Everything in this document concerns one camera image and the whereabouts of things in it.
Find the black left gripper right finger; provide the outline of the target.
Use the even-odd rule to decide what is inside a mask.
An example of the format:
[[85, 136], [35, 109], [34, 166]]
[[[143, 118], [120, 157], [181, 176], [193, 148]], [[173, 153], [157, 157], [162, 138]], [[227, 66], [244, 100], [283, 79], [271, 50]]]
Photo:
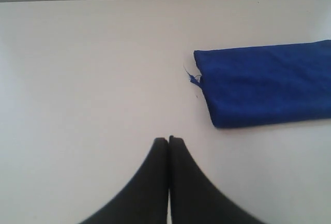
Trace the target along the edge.
[[184, 140], [169, 137], [169, 190], [173, 223], [258, 223], [204, 175]]

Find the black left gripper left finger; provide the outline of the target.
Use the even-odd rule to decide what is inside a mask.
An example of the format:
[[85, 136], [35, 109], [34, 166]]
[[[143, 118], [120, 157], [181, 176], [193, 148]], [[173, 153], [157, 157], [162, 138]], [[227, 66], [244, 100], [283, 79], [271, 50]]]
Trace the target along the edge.
[[127, 185], [83, 223], [167, 223], [168, 141], [156, 138]]

